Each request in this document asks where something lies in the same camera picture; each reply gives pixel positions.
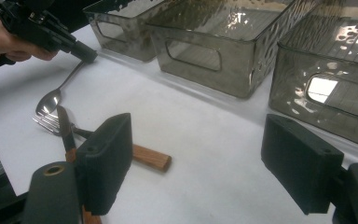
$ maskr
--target fork tines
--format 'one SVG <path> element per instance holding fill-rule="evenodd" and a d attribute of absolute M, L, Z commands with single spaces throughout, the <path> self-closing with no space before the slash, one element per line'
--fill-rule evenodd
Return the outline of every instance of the fork tines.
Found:
<path fill-rule="evenodd" d="M 37 124 L 46 129 L 49 133 L 60 136 L 60 124 L 58 117 L 52 114 L 37 113 L 35 118 L 32 118 Z"/>

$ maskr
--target black handheld device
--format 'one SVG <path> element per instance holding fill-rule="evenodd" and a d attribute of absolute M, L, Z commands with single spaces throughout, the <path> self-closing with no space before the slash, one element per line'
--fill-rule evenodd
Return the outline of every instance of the black handheld device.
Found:
<path fill-rule="evenodd" d="M 46 11 L 53 0 L 5 1 L 0 8 L 0 20 L 12 33 L 48 51 L 62 50 L 86 63 L 94 62 L 95 50 L 68 32 L 60 20 Z"/>

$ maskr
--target hand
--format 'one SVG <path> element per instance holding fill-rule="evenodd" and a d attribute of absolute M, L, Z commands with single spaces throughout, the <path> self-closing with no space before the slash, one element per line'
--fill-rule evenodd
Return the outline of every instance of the hand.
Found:
<path fill-rule="evenodd" d="M 0 56 L 5 56 L 14 62 L 22 62 L 35 56 L 38 59 L 50 61 L 58 51 L 49 52 L 39 48 L 28 41 L 25 41 L 9 33 L 0 21 Z"/>

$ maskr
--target plastic container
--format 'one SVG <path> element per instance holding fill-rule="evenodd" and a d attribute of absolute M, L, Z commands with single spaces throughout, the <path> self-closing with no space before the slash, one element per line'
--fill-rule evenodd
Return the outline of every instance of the plastic container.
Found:
<path fill-rule="evenodd" d="M 279 42 L 269 106 L 358 144 L 358 1 L 326 1 Z"/>
<path fill-rule="evenodd" d="M 248 98 L 272 71 L 278 39 L 317 3 L 184 0 L 147 24 L 162 71 Z"/>
<path fill-rule="evenodd" d="M 145 21 L 175 0 L 103 0 L 83 9 L 103 49 L 147 62 L 156 53 Z"/>

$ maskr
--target utensil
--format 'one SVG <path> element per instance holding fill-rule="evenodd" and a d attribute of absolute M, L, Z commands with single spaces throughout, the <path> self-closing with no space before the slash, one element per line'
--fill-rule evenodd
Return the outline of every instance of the utensil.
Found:
<path fill-rule="evenodd" d="M 52 133 L 56 136 L 62 135 L 60 130 L 60 123 L 58 122 L 59 119 L 57 116 L 46 113 L 38 113 L 38 115 L 35 116 L 33 120 L 44 129 L 46 129 L 49 133 Z M 77 128 L 74 123 L 71 123 L 71 128 L 73 133 L 76 133 L 86 139 L 93 134 L 91 131 Z M 135 144 L 133 145 L 132 150 L 132 158 L 135 161 L 157 169 L 161 172 L 166 172 L 171 165 L 172 157 L 169 155 Z"/>
<path fill-rule="evenodd" d="M 72 132 L 71 123 L 68 119 L 68 114 L 65 108 L 57 105 L 58 123 L 60 125 L 60 133 L 62 135 L 63 146 L 65 148 L 66 161 L 75 162 L 76 160 L 76 144 L 74 134 Z M 99 216 L 93 216 L 91 212 L 86 211 L 84 205 L 82 206 L 83 219 L 86 224 L 101 224 Z"/>
<path fill-rule="evenodd" d="M 57 105 L 58 122 L 60 124 L 60 133 L 65 148 L 66 161 L 74 162 L 76 159 L 76 144 L 74 134 L 72 132 L 71 123 L 65 108 Z"/>
<path fill-rule="evenodd" d="M 66 80 L 55 90 L 50 91 L 48 94 L 46 94 L 42 99 L 39 101 L 39 103 L 36 106 L 36 114 L 49 114 L 53 112 L 57 104 L 61 100 L 61 88 L 65 83 L 74 75 L 77 73 L 77 71 L 85 64 L 85 62 L 80 62 L 75 69 L 69 74 L 69 76 L 66 78 Z"/>

